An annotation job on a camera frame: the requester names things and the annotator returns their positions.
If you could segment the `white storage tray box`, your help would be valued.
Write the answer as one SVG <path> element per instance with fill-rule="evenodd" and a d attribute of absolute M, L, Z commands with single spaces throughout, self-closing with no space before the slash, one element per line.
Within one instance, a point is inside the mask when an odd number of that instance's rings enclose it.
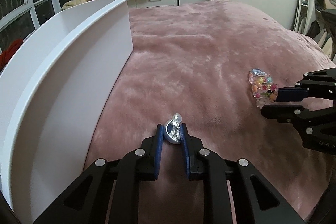
<path fill-rule="evenodd" d="M 1 71 L 1 190 L 22 223 L 33 223 L 83 171 L 133 50 L 128 1 L 57 13 Z"/>

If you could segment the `standing mirror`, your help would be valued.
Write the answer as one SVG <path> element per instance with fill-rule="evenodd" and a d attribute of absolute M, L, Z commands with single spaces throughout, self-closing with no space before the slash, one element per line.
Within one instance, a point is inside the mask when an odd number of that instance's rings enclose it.
<path fill-rule="evenodd" d="M 298 5 L 294 17 L 294 32 L 303 34 L 307 21 L 307 12 L 309 7 L 309 0 L 298 0 Z"/>

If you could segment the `pink plush blanket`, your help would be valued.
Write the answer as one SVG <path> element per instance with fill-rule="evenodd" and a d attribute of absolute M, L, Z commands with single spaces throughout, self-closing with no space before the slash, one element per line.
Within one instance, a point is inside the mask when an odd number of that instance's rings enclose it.
<path fill-rule="evenodd" d="M 264 118 L 248 73 L 280 87 L 334 66 L 310 37 L 239 2 L 131 9 L 133 52 L 106 102 L 86 165 L 138 148 L 181 114 L 190 135 L 224 159 L 248 159 L 304 220 L 335 176 L 335 157 L 305 149 L 289 124 Z"/>

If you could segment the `red cloth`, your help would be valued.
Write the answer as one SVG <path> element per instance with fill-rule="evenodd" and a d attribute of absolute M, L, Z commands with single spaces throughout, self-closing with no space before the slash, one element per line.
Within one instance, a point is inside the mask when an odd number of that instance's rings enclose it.
<path fill-rule="evenodd" d="M 17 39 L 11 43 L 11 45 L 1 53 L 0 57 L 0 71 L 6 66 L 6 64 L 10 61 L 16 51 L 23 44 L 23 39 Z"/>

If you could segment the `silver heart pendant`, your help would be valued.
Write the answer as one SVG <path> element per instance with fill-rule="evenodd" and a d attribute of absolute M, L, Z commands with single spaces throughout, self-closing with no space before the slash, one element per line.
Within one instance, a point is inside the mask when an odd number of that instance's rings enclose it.
<path fill-rule="evenodd" d="M 163 136 L 171 144 L 179 144 L 181 142 L 180 130 L 182 124 L 182 116 L 175 113 L 163 126 Z"/>

